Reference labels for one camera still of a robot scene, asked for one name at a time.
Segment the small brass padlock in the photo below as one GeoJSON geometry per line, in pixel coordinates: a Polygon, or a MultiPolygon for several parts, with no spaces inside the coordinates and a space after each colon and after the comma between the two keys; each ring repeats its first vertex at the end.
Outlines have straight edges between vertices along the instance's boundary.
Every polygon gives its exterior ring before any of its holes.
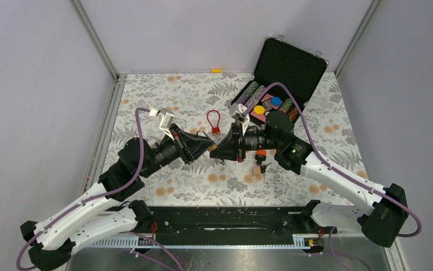
{"type": "Polygon", "coordinates": [[[211,151],[213,151],[214,149],[216,149],[216,148],[218,147],[217,143],[216,143],[213,139],[211,139],[210,136],[209,136],[206,132],[204,132],[204,131],[198,131],[198,132],[197,132],[197,135],[198,135],[199,133],[203,133],[205,137],[209,138],[209,139],[212,141],[211,146],[209,146],[209,147],[207,148],[207,151],[208,151],[208,152],[211,152],[211,151]]]}

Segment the red cable padlock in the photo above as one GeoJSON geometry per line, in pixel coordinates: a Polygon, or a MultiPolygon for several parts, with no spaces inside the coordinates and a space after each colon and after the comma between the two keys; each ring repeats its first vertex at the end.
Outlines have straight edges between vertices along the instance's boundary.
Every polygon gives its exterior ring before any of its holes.
{"type": "Polygon", "coordinates": [[[219,136],[221,115],[218,110],[209,110],[206,114],[207,121],[211,126],[211,132],[214,136],[219,136]]]}

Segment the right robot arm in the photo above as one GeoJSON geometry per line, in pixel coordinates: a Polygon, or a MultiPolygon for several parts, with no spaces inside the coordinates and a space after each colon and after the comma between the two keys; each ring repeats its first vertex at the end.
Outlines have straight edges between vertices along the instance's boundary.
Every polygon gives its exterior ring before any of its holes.
{"type": "Polygon", "coordinates": [[[257,132],[245,132],[242,124],[233,123],[210,157],[240,163],[247,151],[270,149],[276,150],[274,159],[283,169],[315,180],[353,204],[344,207],[311,201],[300,218],[305,231],[314,233],[320,227],[355,230],[381,247],[391,247],[400,236],[409,216],[405,190],[395,183],[371,182],[333,164],[294,135],[294,123],[282,111],[269,112],[265,128],[257,132]]]}

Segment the orange black padlock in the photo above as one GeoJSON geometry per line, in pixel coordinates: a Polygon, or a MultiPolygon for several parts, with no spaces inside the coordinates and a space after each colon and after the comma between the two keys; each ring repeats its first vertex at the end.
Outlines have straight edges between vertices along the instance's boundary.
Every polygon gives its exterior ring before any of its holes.
{"type": "Polygon", "coordinates": [[[255,153],[255,160],[258,166],[262,166],[263,162],[267,159],[266,150],[257,150],[255,153]]]}

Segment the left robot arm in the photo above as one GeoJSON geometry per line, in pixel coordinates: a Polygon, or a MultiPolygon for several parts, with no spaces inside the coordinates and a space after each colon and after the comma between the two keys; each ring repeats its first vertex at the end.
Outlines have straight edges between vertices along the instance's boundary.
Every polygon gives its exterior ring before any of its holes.
{"type": "Polygon", "coordinates": [[[190,164],[215,144],[207,135],[184,132],[176,124],[170,126],[169,132],[155,147],[141,137],[130,139],[119,151],[117,162],[87,192],[47,220],[21,225],[34,268],[54,270],[98,240],[124,231],[144,232],[154,225],[152,212],[142,200],[132,201],[108,218],[91,218],[122,205],[144,187],[143,177],[177,159],[190,164]]]}

